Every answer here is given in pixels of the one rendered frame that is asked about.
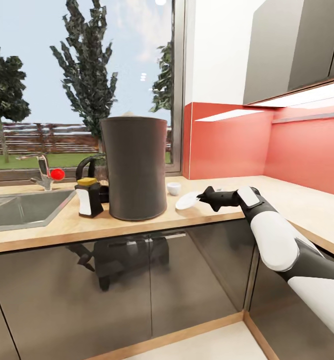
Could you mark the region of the coffee cup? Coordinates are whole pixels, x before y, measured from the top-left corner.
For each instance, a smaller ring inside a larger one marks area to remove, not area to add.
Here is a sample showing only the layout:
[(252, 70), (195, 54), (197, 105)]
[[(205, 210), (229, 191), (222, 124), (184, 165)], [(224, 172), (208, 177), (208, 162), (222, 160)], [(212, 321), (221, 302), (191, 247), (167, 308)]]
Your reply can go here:
[(180, 193), (181, 184), (180, 183), (169, 183), (167, 185), (167, 190), (171, 196), (177, 196)]

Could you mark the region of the saucer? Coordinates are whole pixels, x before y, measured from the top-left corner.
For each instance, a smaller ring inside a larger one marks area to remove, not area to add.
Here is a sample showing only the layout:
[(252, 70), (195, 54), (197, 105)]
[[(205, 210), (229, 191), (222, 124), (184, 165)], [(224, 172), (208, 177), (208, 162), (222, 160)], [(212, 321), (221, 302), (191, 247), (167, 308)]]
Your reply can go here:
[(177, 201), (175, 207), (178, 210), (183, 210), (183, 209), (192, 207), (200, 200), (200, 198), (197, 198), (197, 195), (199, 195), (199, 194), (201, 194), (200, 191), (193, 191), (193, 192), (190, 192), (190, 193), (184, 195), (182, 198), (180, 198)]

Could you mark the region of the electric kettle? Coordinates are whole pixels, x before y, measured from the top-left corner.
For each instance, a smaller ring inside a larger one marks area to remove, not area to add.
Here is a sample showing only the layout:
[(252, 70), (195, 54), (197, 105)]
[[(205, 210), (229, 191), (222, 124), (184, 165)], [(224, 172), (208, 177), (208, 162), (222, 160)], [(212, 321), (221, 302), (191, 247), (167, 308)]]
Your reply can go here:
[(88, 165), (88, 178), (95, 178), (100, 183), (99, 200), (109, 203), (109, 183), (105, 153), (97, 153), (82, 160), (76, 169), (76, 181), (82, 179), (83, 169)]

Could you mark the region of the bottle of coffee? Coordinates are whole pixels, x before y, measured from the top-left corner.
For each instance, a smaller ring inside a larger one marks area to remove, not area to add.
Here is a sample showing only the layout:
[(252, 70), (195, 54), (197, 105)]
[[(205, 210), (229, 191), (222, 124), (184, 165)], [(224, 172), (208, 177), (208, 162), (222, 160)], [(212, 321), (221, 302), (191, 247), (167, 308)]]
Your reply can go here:
[(96, 178), (82, 178), (74, 186), (80, 200), (79, 216), (93, 219), (104, 211), (100, 202), (101, 184)]

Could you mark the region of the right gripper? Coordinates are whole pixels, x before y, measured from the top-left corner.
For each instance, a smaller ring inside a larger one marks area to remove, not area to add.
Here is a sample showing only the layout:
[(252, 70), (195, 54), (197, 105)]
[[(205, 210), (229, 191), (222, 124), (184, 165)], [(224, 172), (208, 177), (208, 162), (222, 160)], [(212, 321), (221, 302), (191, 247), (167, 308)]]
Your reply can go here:
[(210, 204), (214, 212), (219, 212), (221, 207), (226, 207), (223, 202), (223, 194), (224, 191), (215, 192), (212, 186), (208, 186), (203, 193), (197, 195), (197, 198), (200, 198), (200, 202)]

